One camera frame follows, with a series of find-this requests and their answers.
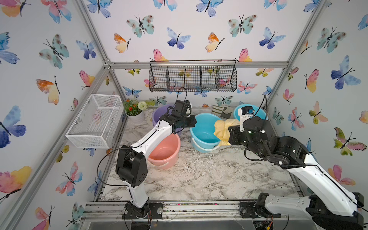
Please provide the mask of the teal plastic bucket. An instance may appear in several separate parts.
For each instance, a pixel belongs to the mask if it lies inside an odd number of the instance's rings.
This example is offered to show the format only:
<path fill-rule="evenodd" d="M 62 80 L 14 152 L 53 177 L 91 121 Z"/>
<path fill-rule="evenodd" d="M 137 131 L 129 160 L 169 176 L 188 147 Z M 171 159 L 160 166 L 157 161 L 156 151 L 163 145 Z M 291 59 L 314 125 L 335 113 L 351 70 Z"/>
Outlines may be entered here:
<path fill-rule="evenodd" d="M 195 116 L 196 125 L 190 128 L 191 144 L 195 150 L 207 153 L 219 148 L 220 139 L 214 135 L 215 123 L 220 118 L 211 113 L 202 113 Z"/>
<path fill-rule="evenodd" d="M 267 113 L 263 109 L 260 109 L 258 106 L 255 106 L 252 104 L 241 104 L 237 106 L 233 112 L 234 118 L 237 119 L 238 121 L 240 121 L 240 116 L 238 112 L 239 111 L 242 112 L 243 107 L 248 108 L 246 112 L 247 115 L 256 115 L 257 117 L 260 117 L 261 119 L 268 120 Z"/>

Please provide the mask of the yellow microfiber cloth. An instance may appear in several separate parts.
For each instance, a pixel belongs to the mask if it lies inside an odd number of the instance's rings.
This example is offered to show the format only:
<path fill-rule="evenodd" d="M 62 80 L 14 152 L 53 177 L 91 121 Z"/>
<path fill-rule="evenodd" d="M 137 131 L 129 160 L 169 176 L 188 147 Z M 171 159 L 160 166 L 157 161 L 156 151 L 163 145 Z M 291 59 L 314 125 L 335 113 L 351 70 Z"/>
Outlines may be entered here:
<path fill-rule="evenodd" d="M 229 127 L 236 126 L 240 127 L 240 121 L 237 119 L 226 119 L 224 120 L 218 120 L 215 122 L 215 132 L 214 135 L 220 140 L 219 145 L 220 146 L 230 146 L 229 138 L 230 138 L 230 132 Z"/>

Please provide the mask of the pink plastic bucket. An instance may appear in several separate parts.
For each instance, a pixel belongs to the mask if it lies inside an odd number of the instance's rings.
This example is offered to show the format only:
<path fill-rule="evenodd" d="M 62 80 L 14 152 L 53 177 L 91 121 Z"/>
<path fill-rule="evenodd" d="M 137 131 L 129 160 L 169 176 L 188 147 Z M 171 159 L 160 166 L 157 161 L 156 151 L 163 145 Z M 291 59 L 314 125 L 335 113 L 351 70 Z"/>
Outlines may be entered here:
<path fill-rule="evenodd" d="M 169 169 L 178 162 L 180 148 L 180 137 L 177 134 L 171 134 L 153 150 L 147 163 L 155 169 Z"/>

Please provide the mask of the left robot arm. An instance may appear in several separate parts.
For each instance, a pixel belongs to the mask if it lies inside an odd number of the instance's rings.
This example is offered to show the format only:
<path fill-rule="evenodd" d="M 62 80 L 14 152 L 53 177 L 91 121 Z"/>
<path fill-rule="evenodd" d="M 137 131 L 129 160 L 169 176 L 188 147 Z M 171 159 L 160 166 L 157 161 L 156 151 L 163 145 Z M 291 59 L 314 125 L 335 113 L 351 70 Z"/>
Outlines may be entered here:
<path fill-rule="evenodd" d="M 171 114 L 161 116 L 156 126 L 138 142 L 111 151 L 118 152 L 116 174 L 122 181 L 121 186 L 128 188 L 130 202 L 134 207 L 142 208 L 149 200 L 143 182 L 148 174 L 147 159 L 150 154 L 176 129 L 195 125 L 195 115 L 172 111 Z"/>

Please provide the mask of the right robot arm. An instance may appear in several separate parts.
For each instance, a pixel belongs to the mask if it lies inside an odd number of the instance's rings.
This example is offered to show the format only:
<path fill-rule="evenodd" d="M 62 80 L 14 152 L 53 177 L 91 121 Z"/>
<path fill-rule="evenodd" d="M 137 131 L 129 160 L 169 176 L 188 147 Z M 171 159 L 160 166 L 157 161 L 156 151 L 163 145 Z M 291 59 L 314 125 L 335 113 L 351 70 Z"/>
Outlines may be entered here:
<path fill-rule="evenodd" d="M 338 184 L 297 139 L 278 137 L 271 123 L 259 117 L 249 118 L 226 130 L 230 133 L 231 145 L 243 145 L 245 152 L 258 156 L 258 161 L 287 170 L 313 192 L 299 198 L 261 193 L 254 204 L 258 215 L 309 218 L 324 230 L 365 229 L 364 218 L 358 211 L 364 207 L 364 197 Z"/>

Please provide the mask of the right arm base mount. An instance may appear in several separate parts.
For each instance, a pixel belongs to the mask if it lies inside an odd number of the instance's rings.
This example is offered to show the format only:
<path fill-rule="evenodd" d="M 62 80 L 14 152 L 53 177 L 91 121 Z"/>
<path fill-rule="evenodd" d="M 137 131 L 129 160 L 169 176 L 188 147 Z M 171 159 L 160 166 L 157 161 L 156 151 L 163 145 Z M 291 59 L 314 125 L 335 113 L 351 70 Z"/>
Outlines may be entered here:
<path fill-rule="evenodd" d="M 243 219 L 254 218 L 280 218 L 281 214 L 273 214 L 264 206 L 258 204 L 256 201 L 246 201 L 239 203 L 239 213 Z"/>

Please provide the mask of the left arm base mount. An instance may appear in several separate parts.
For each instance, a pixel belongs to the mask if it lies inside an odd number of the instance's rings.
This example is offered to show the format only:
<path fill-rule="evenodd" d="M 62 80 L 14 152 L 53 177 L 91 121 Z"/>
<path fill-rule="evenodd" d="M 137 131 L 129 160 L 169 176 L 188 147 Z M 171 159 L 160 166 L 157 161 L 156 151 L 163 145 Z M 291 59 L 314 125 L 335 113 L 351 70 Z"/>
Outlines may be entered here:
<path fill-rule="evenodd" d="M 147 202 L 143 207 L 137 208 L 131 202 L 125 204 L 123 217 L 125 219 L 161 219 L 163 214 L 163 203 Z"/>

